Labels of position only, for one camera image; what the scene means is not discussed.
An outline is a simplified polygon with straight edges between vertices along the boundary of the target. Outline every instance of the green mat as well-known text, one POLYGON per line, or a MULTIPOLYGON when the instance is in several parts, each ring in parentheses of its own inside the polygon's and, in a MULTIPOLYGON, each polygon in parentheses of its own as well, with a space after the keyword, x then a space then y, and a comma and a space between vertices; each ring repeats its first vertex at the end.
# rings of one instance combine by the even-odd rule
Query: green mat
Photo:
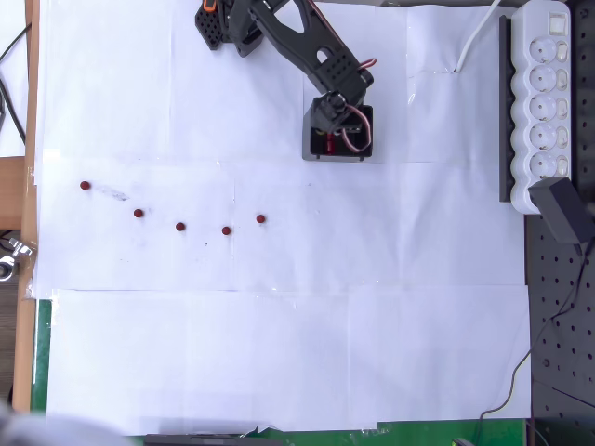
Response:
MULTIPOLYGON (((31 408, 33 411, 45 412, 52 306, 49 301, 38 301, 37 305, 37 350, 31 408)), ((482 441, 476 446, 524 446, 524 426, 524 420, 484 421, 482 441)), ((250 436, 280 439, 284 446, 450 446, 452 439, 473 440, 476 427, 476 420, 380 423, 377 430, 280 432, 267 429, 250 436)))

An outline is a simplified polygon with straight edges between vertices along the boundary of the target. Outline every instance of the wooden table edge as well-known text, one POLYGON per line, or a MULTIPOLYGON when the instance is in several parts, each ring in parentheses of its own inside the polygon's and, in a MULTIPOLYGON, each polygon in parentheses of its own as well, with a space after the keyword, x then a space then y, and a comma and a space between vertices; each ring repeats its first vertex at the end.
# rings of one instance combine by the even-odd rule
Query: wooden table edge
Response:
MULTIPOLYGON (((35 125, 37 115, 37 70, 39 67, 39 0, 25 0, 25 17, 32 24, 27 38, 29 50, 29 97, 27 138, 25 142, 25 178, 20 237, 29 246, 37 246, 37 190, 34 185, 35 125)), ((36 302, 32 298, 34 258, 21 260, 17 302, 15 370, 12 406, 15 411, 31 410, 33 352, 36 302)))

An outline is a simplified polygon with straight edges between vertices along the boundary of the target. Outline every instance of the black robotic arm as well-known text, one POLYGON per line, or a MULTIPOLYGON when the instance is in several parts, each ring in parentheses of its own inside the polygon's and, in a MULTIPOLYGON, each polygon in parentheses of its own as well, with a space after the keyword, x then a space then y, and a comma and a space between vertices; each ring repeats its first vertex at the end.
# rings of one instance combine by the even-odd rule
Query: black robotic arm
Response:
POLYGON ((275 12, 287 1, 205 0, 196 14, 196 27, 209 48, 231 42, 242 57, 267 36, 279 53, 308 76, 322 96, 312 102, 304 117, 305 159, 371 156, 372 108, 363 101, 374 82, 366 68, 375 60, 360 63, 313 0, 294 0, 303 33, 282 24, 275 12))

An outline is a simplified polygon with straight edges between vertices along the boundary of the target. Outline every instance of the white power strip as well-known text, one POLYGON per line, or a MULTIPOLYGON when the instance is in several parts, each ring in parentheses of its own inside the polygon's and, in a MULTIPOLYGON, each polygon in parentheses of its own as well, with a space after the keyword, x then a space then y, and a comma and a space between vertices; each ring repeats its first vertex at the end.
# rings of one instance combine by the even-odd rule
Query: white power strip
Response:
POLYGON ((512 16, 511 58, 516 69, 510 142, 512 205, 539 214, 529 188, 541 178, 571 176, 570 11, 558 1, 530 0, 512 16))

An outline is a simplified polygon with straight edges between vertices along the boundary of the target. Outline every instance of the black cable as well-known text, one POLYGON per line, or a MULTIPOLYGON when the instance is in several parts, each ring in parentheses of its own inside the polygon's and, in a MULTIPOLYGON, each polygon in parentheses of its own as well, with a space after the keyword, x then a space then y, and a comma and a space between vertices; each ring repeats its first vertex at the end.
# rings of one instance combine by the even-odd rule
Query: black cable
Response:
POLYGON ((4 86, 2 79, 0 79, 0 100, 3 100, 8 109, 8 113, 10 113, 10 117, 12 121, 15 123, 17 127, 17 131, 19 132, 20 139, 24 144, 25 142, 25 131, 22 129, 22 125, 20 124, 19 118, 17 117, 17 112, 15 111, 15 107, 12 105, 12 101, 10 100, 10 96, 8 95, 7 88, 4 86))
POLYGON ((0 62, 5 57, 5 55, 8 54, 8 51, 10 51, 10 48, 12 48, 19 41, 19 39, 24 34, 26 34, 30 29, 31 29, 31 23, 29 23, 27 26, 25 26, 25 29, 22 30, 17 37, 15 37, 15 40, 13 40, 12 42, 10 42, 10 45, 8 46, 8 48, 5 49, 4 53, 2 53, 2 56, 0 56, 0 62))
MULTIPOLYGON (((4 53, 2 53, 2 56, 0 56, 0 62, 2 62, 2 59, 8 54, 8 51, 10 51, 10 49, 19 41, 19 39, 21 39, 21 37, 23 35, 25 35, 27 33, 27 31, 29 31, 30 29, 31 29, 31 23, 29 23, 27 26, 25 26, 25 29, 19 33, 19 35, 15 38, 15 40, 13 40, 10 43, 10 45, 4 51, 4 53)), ((0 79, 0 97, 1 97, 0 100, 3 100, 6 103, 8 113, 10 114, 12 121, 15 123, 15 126, 17 127, 17 131, 19 132, 19 135, 20 135, 20 139, 22 139, 22 142, 24 144, 25 131, 22 129, 22 125, 20 124, 19 118, 17 117, 17 113, 15 112, 14 106, 12 105, 12 101, 10 100, 10 96, 8 95, 7 88, 2 83, 2 79, 0 79)))
POLYGON ((566 306, 566 304, 570 300, 570 296, 573 294, 573 292, 575 292, 575 299, 574 299, 574 301, 576 301, 576 299, 578 298, 578 290, 579 290, 579 287, 580 287, 580 281, 583 278, 583 271, 585 270, 585 265, 587 264, 587 257, 590 254, 591 249, 593 248, 593 243, 594 242, 595 242, 595 240, 590 240, 588 242, 587 249, 585 250, 585 254, 583 256, 583 261, 581 262, 580 271, 578 272, 578 277, 576 278, 576 282, 573 285, 573 287, 571 288, 570 292, 568 293, 568 296, 564 299, 564 302, 562 303, 562 306, 560 307, 560 309, 558 310, 557 313, 555 313, 553 316, 549 317, 545 321, 545 323, 541 327, 541 330, 539 330, 539 333, 535 337, 535 341, 533 341, 533 344, 531 344, 531 346, 529 347, 529 351, 527 351, 527 354, 524 355, 524 357, 521 359, 521 361, 517 364, 517 366, 512 371, 512 378, 510 379, 510 391, 509 391, 509 395, 506 397, 506 399, 504 400, 504 402, 502 404, 500 404, 498 407, 496 407, 495 409, 490 409, 488 411, 484 411, 480 415, 478 426, 477 426, 478 433, 475 436, 476 437, 476 440, 475 440, 475 445, 476 446, 479 446, 480 439, 482 438, 482 423, 483 423, 483 418, 486 415, 488 415, 489 413, 494 413, 494 412, 498 412, 498 411, 502 410, 509 403, 510 398, 512 398, 512 390, 514 389, 514 378, 515 378, 515 376, 517 374, 517 371, 521 368, 522 364, 526 361, 526 359, 529 357, 529 355, 533 351, 533 348, 536 346, 537 341, 539 340, 539 338, 543 334, 543 332, 546 329, 546 327, 548 326, 548 324, 550 322, 553 322, 554 319, 556 319, 556 318, 558 318, 558 317, 560 317, 560 316, 568 313, 568 311, 570 311, 571 309, 573 309, 575 307, 575 302, 572 302, 571 305, 570 305, 570 307, 568 309, 564 310, 564 307, 566 306))

